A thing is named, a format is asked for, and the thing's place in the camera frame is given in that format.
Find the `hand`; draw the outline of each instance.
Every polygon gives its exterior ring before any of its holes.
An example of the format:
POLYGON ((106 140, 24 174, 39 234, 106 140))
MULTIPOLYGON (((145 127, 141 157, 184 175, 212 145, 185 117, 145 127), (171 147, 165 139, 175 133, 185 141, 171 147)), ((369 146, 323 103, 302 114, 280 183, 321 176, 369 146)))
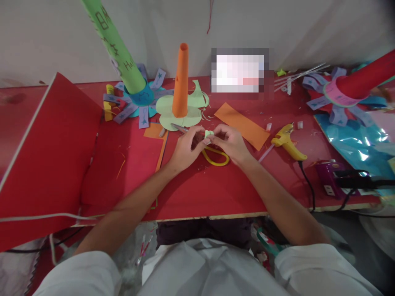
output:
POLYGON ((199 156, 199 153, 210 144, 210 139, 203 139, 204 131, 204 127, 196 125, 178 139, 173 156, 168 162, 168 166, 176 173, 188 168, 199 156))
POLYGON ((213 132, 214 135, 209 135, 207 138, 213 144, 221 147, 237 166, 242 165, 247 160, 254 160, 237 129, 229 125, 219 124, 213 132))

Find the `white sleeve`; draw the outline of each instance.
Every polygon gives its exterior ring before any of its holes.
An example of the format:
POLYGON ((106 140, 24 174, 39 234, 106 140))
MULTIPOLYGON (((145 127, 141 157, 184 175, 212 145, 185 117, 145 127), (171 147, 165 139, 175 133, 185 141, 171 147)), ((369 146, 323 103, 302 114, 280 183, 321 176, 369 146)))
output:
POLYGON ((276 281, 291 295, 382 295, 329 244, 287 248, 274 264, 276 281))
POLYGON ((44 278, 33 296, 118 295, 121 276, 111 257, 101 251, 73 256, 44 278))

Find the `white wall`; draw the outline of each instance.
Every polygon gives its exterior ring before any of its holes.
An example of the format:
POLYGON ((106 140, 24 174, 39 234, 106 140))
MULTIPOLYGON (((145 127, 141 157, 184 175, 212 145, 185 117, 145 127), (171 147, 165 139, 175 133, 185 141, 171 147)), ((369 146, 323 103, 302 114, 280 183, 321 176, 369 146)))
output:
MULTIPOLYGON (((271 69, 353 64, 395 48, 394 11, 384 0, 103 0, 135 62, 175 76, 178 47, 189 75, 210 73, 212 47, 270 47, 271 69)), ((79 0, 2 0, 0 87, 119 80, 79 0)))

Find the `glue gun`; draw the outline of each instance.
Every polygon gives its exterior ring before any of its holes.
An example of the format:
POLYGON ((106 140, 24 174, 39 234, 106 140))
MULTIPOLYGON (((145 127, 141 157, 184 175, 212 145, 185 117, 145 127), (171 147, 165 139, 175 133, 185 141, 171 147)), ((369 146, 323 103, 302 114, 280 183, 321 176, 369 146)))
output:
POLYGON ((276 147, 283 146, 289 155, 296 161, 306 160, 307 156, 300 153, 300 151, 296 149, 295 145, 292 143, 290 138, 292 132, 293 123, 287 124, 276 134, 276 136, 274 136, 271 143, 276 147))

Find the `purple device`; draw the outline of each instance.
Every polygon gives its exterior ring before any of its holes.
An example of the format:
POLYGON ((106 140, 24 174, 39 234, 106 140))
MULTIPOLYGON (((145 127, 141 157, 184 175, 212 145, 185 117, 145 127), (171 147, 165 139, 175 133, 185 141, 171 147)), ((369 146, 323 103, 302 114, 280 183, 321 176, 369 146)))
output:
MULTIPOLYGON (((336 162, 336 160, 329 160, 327 162, 316 164, 315 167, 326 194, 334 199, 344 199, 351 189, 348 190, 340 188, 335 181, 335 179, 338 178, 335 171, 344 171, 344 165, 340 162, 336 162)), ((351 196, 359 195, 360 193, 356 190, 356 192, 351 196)))

